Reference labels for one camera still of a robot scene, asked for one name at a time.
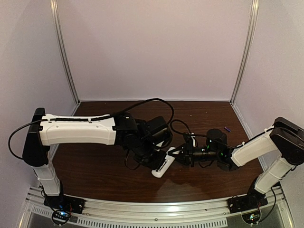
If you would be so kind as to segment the white remote control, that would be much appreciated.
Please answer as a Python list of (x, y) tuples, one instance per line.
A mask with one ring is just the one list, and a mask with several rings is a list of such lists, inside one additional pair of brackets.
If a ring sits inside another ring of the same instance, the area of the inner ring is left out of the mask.
[(175, 149), (176, 149), (175, 147), (170, 147), (169, 150), (166, 152), (164, 162), (161, 164), (161, 166), (156, 170), (152, 170), (151, 173), (154, 177), (161, 178), (165, 174), (165, 172), (169, 169), (169, 167), (173, 164), (175, 157), (169, 155), (169, 152), (172, 152)]

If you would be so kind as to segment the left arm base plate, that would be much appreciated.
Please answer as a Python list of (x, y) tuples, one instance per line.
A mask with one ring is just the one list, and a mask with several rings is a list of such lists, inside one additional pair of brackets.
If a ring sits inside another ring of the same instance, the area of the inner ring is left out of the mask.
[(51, 209), (60, 209), (66, 212), (82, 214), (85, 200), (82, 198), (70, 197), (66, 195), (44, 196), (44, 205)]

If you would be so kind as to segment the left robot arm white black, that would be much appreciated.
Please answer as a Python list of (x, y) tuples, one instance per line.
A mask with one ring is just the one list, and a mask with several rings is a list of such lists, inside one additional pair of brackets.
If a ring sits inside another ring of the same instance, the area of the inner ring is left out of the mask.
[(160, 178), (174, 157), (163, 151), (172, 133), (162, 116), (149, 121), (135, 119), (128, 112), (91, 117), (66, 117), (46, 114), (38, 108), (30, 124), (22, 158), (31, 166), (41, 182), (45, 195), (58, 197), (62, 185), (48, 151), (53, 144), (99, 143), (119, 145), (134, 153), (134, 160), (152, 170)]

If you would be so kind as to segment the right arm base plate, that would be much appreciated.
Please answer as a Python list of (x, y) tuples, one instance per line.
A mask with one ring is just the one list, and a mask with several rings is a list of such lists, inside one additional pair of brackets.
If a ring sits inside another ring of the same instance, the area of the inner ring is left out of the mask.
[(257, 195), (244, 195), (244, 196), (234, 196), (227, 199), (229, 212), (237, 213), (243, 212), (251, 209), (258, 209), (261, 206), (268, 204), (268, 201), (263, 195), (259, 197)]

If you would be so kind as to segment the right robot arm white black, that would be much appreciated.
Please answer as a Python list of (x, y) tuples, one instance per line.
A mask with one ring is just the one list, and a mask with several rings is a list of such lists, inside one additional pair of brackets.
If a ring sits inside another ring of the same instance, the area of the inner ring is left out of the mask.
[(185, 143), (167, 152), (170, 165), (177, 161), (194, 166), (195, 162), (216, 161), (225, 171), (233, 171), (270, 152), (279, 151), (277, 159), (252, 183), (247, 195), (260, 199), (285, 175), (304, 162), (304, 130), (289, 120), (278, 117), (272, 126), (237, 146), (227, 144), (227, 136), (219, 129), (204, 135), (206, 145), (195, 145), (194, 133), (183, 133)]

